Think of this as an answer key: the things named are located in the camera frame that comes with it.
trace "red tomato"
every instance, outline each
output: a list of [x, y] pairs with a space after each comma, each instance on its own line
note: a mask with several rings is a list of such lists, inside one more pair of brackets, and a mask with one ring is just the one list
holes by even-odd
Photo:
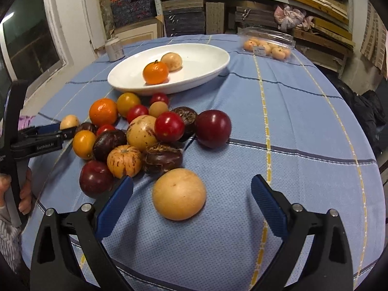
[[174, 142], [182, 138], [185, 124], [174, 112], [164, 112], [155, 121], [155, 134], [162, 142]]
[[111, 124], [104, 124], [97, 130], [97, 137], [105, 131], [113, 131], [116, 130]]
[[135, 105], [128, 110], [127, 121], [130, 124], [133, 119], [143, 115], [148, 115], [148, 108], [144, 105]]
[[164, 93], [155, 93], [151, 97], [151, 101], [149, 102], [149, 105], [152, 105], [155, 102], [163, 102], [163, 103], [166, 103], [168, 105], [168, 97]]

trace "orange tomato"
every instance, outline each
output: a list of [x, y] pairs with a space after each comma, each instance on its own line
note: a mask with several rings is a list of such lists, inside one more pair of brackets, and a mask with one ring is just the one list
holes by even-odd
[[124, 93], [121, 94], [119, 99], [117, 100], [117, 109], [121, 116], [126, 117], [128, 114], [128, 110], [140, 104], [140, 98], [137, 95], [133, 93]]
[[143, 70], [143, 78], [147, 84], [155, 85], [166, 81], [168, 77], [168, 67], [160, 61], [147, 64]]
[[89, 118], [97, 126], [114, 124], [117, 116], [117, 105], [109, 98], [102, 98], [95, 101], [89, 109]]
[[73, 139], [74, 153], [81, 159], [91, 160], [93, 156], [93, 145], [96, 139], [96, 135], [89, 130], [77, 132]]

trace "blue gripper pad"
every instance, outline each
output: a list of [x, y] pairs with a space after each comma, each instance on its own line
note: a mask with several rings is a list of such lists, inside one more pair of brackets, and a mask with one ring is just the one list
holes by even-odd
[[287, 217], [272, 196], [269, 185], [259, 176], [254, 176], [251, 182], [251, 192], [272, 233], [285, 240], [288, 236]]
[[53, 133], [59, 130], [60, 124], [48, 124], [47, 126], [39, 127], [38, 134], [44, 135], [46, 133]]
[[127, 176], [101, 210], [96, 221], [95, 236], [98, 240], [108, 237], [133, 194], [132, 178]]

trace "clear plastic clamshell package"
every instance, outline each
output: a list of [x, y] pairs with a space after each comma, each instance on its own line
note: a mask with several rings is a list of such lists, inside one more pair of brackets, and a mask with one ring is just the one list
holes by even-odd
[[292, 36], [269, 29], [247, 27], [241, 30], [239, 36], [245, 51], [280, 61], [287, 61], [291, 50], [295, 48]]

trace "sleeve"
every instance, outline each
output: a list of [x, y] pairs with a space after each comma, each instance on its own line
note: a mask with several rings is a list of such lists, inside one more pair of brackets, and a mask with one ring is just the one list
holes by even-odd
[[9, 267], [16, 272], [21, 263], [21, 229], [13, 227], [11, 223], [3, 216], [8, 215], [7, 208], [0, 208], [0, 252], [3, 254]]
[[3, 218], [5, 221], [11, 222], [11, 217], [9, 216], [9, 212], [6, 205], [0, 207], [0, 218]]

